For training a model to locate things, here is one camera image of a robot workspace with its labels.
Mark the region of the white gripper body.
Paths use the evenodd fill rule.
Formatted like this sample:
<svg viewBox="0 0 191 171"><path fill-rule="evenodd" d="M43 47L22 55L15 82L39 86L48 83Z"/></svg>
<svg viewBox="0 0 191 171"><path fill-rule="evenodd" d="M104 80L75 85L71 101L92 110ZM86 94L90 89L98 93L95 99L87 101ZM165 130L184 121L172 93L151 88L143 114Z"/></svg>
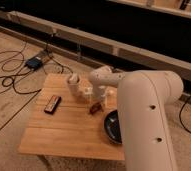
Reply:
<svg viewBox="0 0 191 171"><path fill-rule="evenodd" d="M89 98L92 95L91 87L81 87L80 86L80 77L77 73L73 73L67 78L67 86L70 90L70 93L78 98Z"/></svg>

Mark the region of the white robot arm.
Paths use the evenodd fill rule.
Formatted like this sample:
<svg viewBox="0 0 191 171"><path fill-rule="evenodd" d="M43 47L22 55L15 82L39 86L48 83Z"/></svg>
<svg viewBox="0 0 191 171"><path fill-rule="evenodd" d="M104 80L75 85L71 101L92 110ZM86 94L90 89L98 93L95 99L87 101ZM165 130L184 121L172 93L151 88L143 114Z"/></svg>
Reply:
<svg viewBox="0 0 191 171"><path fill-rule="evenodd" d="M173 71L114 73L103 66L91 71L90 95L101 102L108 86L117 89L117 112L126 171L178 171L165 106L183 93Z"/></svg>

